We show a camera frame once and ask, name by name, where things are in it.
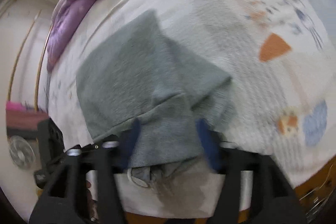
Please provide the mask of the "grey hooded sweatshirt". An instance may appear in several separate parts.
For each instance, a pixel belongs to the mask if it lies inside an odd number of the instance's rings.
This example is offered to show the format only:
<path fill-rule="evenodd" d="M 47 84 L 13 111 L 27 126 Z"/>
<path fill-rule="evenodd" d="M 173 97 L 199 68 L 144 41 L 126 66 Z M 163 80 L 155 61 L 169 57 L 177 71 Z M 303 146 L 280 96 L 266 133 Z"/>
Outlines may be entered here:
<path fill-rule="evenodd" d="M 166 36 L 146 11 L 93 50 L 76 75 L 76 91 L 93 141 L 121 135 L 140 121 L 128 165 L 141 186 L 190 166 L 201 155 L 196 130 L 232 115 L 231 76 Z"/>

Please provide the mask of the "white electric fan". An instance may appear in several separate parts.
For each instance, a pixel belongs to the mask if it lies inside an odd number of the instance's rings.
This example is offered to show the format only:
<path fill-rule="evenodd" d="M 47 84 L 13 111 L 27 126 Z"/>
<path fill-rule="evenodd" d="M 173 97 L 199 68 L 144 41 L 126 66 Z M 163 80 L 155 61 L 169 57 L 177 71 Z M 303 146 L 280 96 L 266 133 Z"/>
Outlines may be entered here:
<path fill-rule="evenodd" d="M 9 153 L 13 163 L 20 169 L 30 169 L 36 160 L 33 148 L 21 136 L 9 139 Z"/>

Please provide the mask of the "dark red framed board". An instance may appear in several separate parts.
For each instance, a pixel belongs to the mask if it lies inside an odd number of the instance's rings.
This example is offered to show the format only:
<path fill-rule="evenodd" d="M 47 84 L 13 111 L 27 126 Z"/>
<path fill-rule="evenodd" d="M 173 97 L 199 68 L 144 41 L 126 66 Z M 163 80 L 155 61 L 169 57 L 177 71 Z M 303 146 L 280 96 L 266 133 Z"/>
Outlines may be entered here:
<path fill-rule="evenodd" d="M 38 124 L 48 119 L 49 115 L 44 111 L 26 107 L 18 102 L 6 102 L 8 138 L 20 136 L 24 139 L 35 139 L 38 135 Z"/>

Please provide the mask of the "lower wooden wall rail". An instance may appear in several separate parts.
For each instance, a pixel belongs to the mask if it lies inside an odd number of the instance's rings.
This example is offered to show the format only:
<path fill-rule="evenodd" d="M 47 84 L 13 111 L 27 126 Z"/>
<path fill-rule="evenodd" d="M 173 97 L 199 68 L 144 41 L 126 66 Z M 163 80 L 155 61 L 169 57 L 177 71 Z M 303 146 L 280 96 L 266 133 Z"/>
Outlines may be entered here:
<path fill-rule="evenodd" d="M 49 32 L 47 34 L 47 37 L 46 37 L 46 40 L 45 40 L 45 43 L 44 43 L 44 46 L 43 46 L 43 49 L 42 49 L 41 57 L 39 59 L 37 76 L 36 76 L 36 81 L 35 81 L 35 91 L 34 91 L 34 110 L 35 111 L 39 111 L 38 96 L 39 96 L 39 86 L 40 86 L 40 80 L 41 80 L 41 72 L 42 72 L 43 61 L 44 61 L 47 46 L 48 46 L 48 43 L 49 43 L 49 38 L 50 38 L 51 31 L 52 31 L 52 27 L 53 27 L 53 24 L 50 25 Z"/>

